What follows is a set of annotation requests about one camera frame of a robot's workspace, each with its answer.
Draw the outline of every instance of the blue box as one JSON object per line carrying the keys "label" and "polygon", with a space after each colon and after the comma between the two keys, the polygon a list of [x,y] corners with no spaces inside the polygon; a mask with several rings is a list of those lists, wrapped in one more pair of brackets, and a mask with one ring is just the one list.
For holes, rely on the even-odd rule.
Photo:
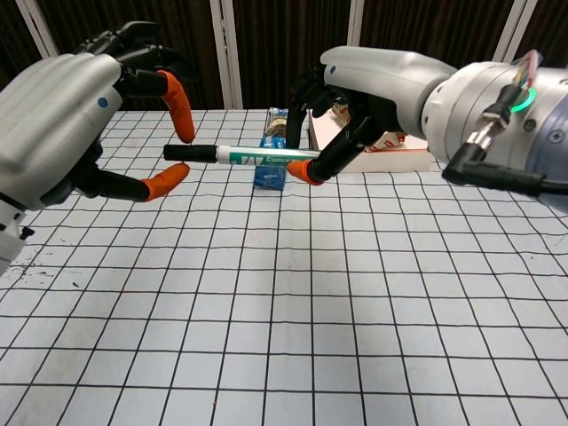
{"label": "blue box", "polygon": [[[263,136],[261,148],[286,148],[285,138]],[[286,184],[286,168],[273,166],[257,166],[255,170],[255,186],[282,191]]]}

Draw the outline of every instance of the grid table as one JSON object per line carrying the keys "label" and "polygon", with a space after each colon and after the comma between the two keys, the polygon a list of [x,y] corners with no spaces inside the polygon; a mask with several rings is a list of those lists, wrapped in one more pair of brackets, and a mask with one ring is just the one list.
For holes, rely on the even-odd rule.
{"label": "grid table", "polygon": [[[265,117],[195,112],[195,143],[257,146]],[[100,165],[146,178],[172,135],[118,113]],[[30,214],[0,425],[568,425],[567,216],[436,163],[283,193],[253,172]]]}

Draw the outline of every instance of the robotic arm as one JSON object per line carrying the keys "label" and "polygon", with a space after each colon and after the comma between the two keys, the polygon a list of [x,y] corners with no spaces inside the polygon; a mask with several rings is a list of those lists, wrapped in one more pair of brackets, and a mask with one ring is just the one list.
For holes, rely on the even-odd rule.
{"label": "robotic arm", "polygon": [[33,233],[20,230],[26,210],[61,203],[74,190],[150,201],[187,176],[183,163],[143,180],[96,163],[100,133],[123,97],[162,97],[179,138],[194,138],[191,108],[176,75],[197,75],[174,51],[142,43],[158,31],[157,24],[142,21],[105,31],[75,54],[35,63],[0,92],[0,274]]}
{"label": "robotic arm", "polygon": [[317,159],[291,163],[292,175],[320,185],[385,131],[402,130],[428,140],[455,184],[539,196],[568,211],[560,195],[568,194],[568,70],[536,74],[534,58],[455,70],[417,53],[346,46],[321,63],[292,85],[290,147],[309,107],[317,117],[342,99],[351,121]]}

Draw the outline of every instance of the black curtain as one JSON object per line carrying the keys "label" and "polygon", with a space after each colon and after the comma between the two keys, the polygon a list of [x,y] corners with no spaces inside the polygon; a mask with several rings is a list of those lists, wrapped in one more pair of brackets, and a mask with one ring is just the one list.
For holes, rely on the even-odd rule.
{"label": "black curtain", "polygon": [[[59,51],[129,20],[162,25],[156,42],[182,53],[201,75],[186,83],[192,108],[223,108],[209,0],[37,0]],[[159,99],[128,99],[125,109],[164,109]]]}
{"label": "black curtain", "polygon": [[0,13],[0,90],[41,58],[15,0],[4,0]]}
{"label": "black curtain", "polygon": [[567,16],[568,1],[540,0],[517,49],[517,58],[536,49],[544,57],[544,67],[568,66]]}
{"label": "black curtain", "polygon": [[418,51],[454,67],[490,60],[512,4],[513,0],[368,0],[360,44]]}
{"label": "black curtain", "polygon": [[290,82],[347,42],[350,0],[233,0],[246,108],[287,107]]}

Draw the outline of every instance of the green and white tube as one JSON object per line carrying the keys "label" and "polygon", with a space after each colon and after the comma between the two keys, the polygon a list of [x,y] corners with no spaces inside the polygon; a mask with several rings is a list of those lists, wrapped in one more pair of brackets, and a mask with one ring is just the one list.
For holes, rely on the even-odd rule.
{"label": "green and white tube", "polygon": [[248,146],[166,145],[165,160],[178,162],[219,162],[247,166],[286,167],[294,160],[317,158],[320,151],[303,149],[253,148]]}

